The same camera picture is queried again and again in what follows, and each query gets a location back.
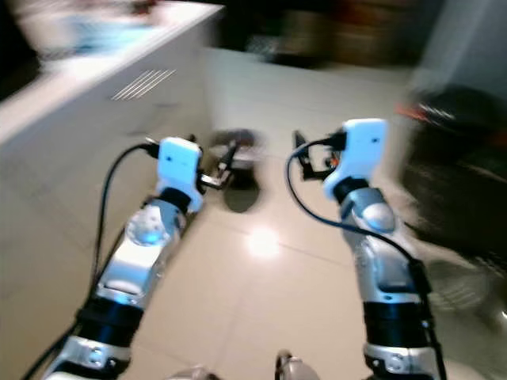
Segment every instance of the white counter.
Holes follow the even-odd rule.
[[[0,144],[220,8],[195,2],[163,2],[155,8],[157,26],[114,54],[75,57],[46,66],[37,79],[0,103]]]

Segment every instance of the black wire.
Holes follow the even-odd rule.
[[[122,228],[121,231],[117,234],[115,241],[112,244],[111,249],[109,250],[108,257],[105,261],[105,264],[103,265],[102,269],[99,270],[99,263],[101,259],[101,248],[102,248],[102,238],[104,235],[104,221],[105,221],[105,212],[107,208],[107,202],[108,202],[108,196],[109,196],[109,186],[111,184],[111,181],[114,177],[114,173],[116,172],[116,169],[118,168],[118,165],[127,157],[130,153],[134,152],[138,149],[146,149],[149,148],[149,144],[147,143],[140,143],[134,146],[131,146],[130,148],[126,149],[122,154],[120,154],[116,160],[113,162],[113,164],[110,166],[109,171],[105,177],[104,184],[102,186],[102,194],[101,194],[101,204],[99,207],[99,213],[98,213],[98,223],[97,223],[97,236],[95,238],[95,246],[93,251],[93,259],[92,259],[92,266],[91,266],[91,276],[90,276],[90,288],[88,290],[86,300],[87,302],[93,295],[93,291],[95,290],[95,287],[97,285],[97,281],[100,279],[100,274],[104,271],[105,266],[111,259],[111,256],[114,254],[116,247],[120,243],[120,239],[124,234],[125,228]],[[74,331],[76,327],[76,324],[72,324],[70,328],[68,328],[60,337],[55,340],[33,363],[33,365],[25,372],[21,380],[29,380],[42,366],[42,364],[49,358],[49,356],[58,348],[61,348],[61,346],[65,343],[65,340],[68,338],[68,336]]]
[[[287,182],[287,186],[288,186],[289,192],[291,193],[291,196],[294,199],[294,201],[307,214],[309,214],[309,216],[311,216],[314,219],[317,219],[318,221],[320,221],[320,222],[322,222],[322,223],[324,223],[324,224],[326,224],[328,226],[337,227],[337,228],[341,228],[343,230],[347,230],[347,231],[350,231],[350,232],[353,232],[353,233],[356,233],[356,234],[362,234],[362,235],[365,235],[365,236],[371,236],[373,238],[377,238],[377,239],[379,239],[381,241],[384,241],[388,245],[391,245],[395,249],[397,249],[409,261],[409,264],[410,263],[412,263],[412,264],[421,264],[421,262],[419,261],[419,259],[416,259],[412,255],[410,255],[407,252],[407,250],[404,249],[396,241],[393,241],[390,238],[383,236],[382,234],[378,234],[378,233],[370,231],[370,230],[365,230],[365,229],[357,227],[357,226],[352,226],[350,224],[346,224],[346,223],[342,223],[342,222],[335,222],[334,220],[330,220],[330,219],[324,218],[324,217],[322,217],[320,215],[315,214],[312,210],[310,210],[301,201],[301,199],[298,197],[297,193],[295,192],[294,188],[292,187],[292,182],[291,182],[291,163],[294,160],[294,158],[296,158],[297,156],[299,156],[302,152],[304,152],[305,150],[307,150],[311,146],[315,146],[315,145],[328,145],[327,144],[328,141],[329,141],[328,139],[322,139],[322,140],[315,140],[315,141],[312,141],[312,142],[307,142],[307,143],[299,146],[297,149],[295,149],[291,153],[290,157],[288,158],[287,163],[285,165],[285,180]],[[434,331],[434,328],[433,328],[433,317],[432,317],[432,314],[431,314],[431,310],[429,308],[428,295],[427,295],[426,291],[422,291],[421,288],[417,285],[416,278],[415,278],[415,276],[416,276],[415,272],[413,272],[411,274],[413,276],[413,281],[415,282],[414,285],[416,286],[417,295],[419,296],[419,299],[421,300],[421,308],[422,308],[422,310],[423,310],[423,312],[425,314],[427,322],[430,324],[429,326],[427,326],[426,331],[428,332],[428,335],[429,335],[428,336],[429,342],[432,345],[433,349],[435,350],[436,364],[437,364],[440,380],[446,380],[447,379],[447,374],[446,374],[445,365],[444,365],[444,355],[442,353],[442,347],[441,347],[440,343],[438,342],[438,339],[436,338],[436,334],[435,334],[435,331]]]

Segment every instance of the countertop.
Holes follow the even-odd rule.
[[[156,26],[118,51],[43,66],[34,81],[0,103],[0,144],[220,9],[198,2],[163,2],[155,8]]]

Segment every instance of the tiled floor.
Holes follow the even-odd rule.
[[[349,249],[339,231],[299,211],[285,189],[282,169],[294,129],[313,139],[348,118],[391,118],[409,74],[353,67],[317,72],[266,65],[242,53],[210,54],[216,126],[249,128],[265,138],[265,160],[258,170],[261,197],[249,212],[235,214],[224,206],[221,194],[206,195],[203,212],[189,227],[143,320],[133,364],[122,378],[161,379],[204,363],[225,379],[269,379],[281,348],[302,356],[323,380],[365,378],[362,309]],[[318,184],[301,184],[298,190],[316,211],[335,217],[336,205],[324,199]],[[16,194],[9,194],[9,204],[19,210],[21,222],[23,205],[16,199]],[[24,244],[36,249],[34,242]],[[40,248],[54,256],[59,245],[65,241],[58,237],[51,246]],[[72,268],[64,257],[53,259]],[[87,259],[82,261],[80,268],[87,268]],[[49,269],[44,273],[51,276]],[[84,287],[86,274],[70,271],[66,279]],[[7,300],[2,307],[12,310],[12,315],[3,317],[3,336],[8,335],[9,323],[16,322],[18,330],[30,323],[43,329],[47,323],[51,330],[67,322],[79,300],[56,307],[52,321],[17,317],[15,310],[23,302],[40,304],[46,313],[57,305],[46,294],[32,292],[37,284],[53,291],[45,282],[50,281],[19,283],[25,287],[25,298],[2,295]],[[451,348],[449,378],[507,378],[507,372],[502,372],[507,354],[497,349],[505,336],[478,327],[473,317],[462,322],[456,318],[460,318],[457,313],[441,318],[447,339],[444,348],[447,342]],[[475,338],[470,339],[470,347],[460,347],[461,337],[467,334]],[[36,342],[27,348],[26,357],[43,346],[44,342]],[[467,363],[488,376],[479,375]],[[21,373],[23,365],[20,361],[10,366],[5,378],[15,378],[9,374]]]

